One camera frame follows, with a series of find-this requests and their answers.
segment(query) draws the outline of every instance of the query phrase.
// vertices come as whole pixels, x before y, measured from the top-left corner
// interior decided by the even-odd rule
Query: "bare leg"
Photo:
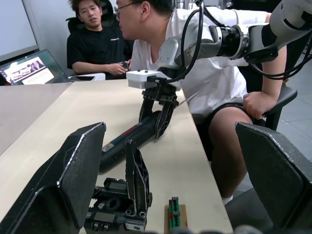
[[[235,132],[236,122],[252,123],[252,120],[242,110],[227,107],[216,113],[209,127],[214,146],[212,171],[223,198],[233,195],[247,173]]]

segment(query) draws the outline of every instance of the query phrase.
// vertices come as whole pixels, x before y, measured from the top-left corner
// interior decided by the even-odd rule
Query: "laptop screen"
[[[11,85],[69,82],[68,77],[47,50],[1,66],[0,75]]]

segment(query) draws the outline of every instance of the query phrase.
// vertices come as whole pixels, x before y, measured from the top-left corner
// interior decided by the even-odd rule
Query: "wooden block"
[[[182,228],[188,228],[187,226],[187,216],[186,216],[186,207],[185,205],[179,205],[180,209],[180,223]],[[165,206],[165,225],[164,225],[164,233],[169,233],[169,205]]]

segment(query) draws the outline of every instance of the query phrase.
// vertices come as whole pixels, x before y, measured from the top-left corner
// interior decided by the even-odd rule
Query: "black t-shirt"
[[[105,27],[100,32],[86,28],[72,33],[67,40],[67,67],[75,62],[112,64],[131,58],[133,44],[122,37],[119,27]]]

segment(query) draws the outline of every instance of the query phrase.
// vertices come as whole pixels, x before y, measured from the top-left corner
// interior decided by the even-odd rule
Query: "man in black t-shirt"
[[[71,6],[86,28],[72,33],[67,40],[67,67],[78,75],[126,73],[119,62],[131,58],[132,44],[124,40],[119,27],[102,28],[99,0],[71,0]]]

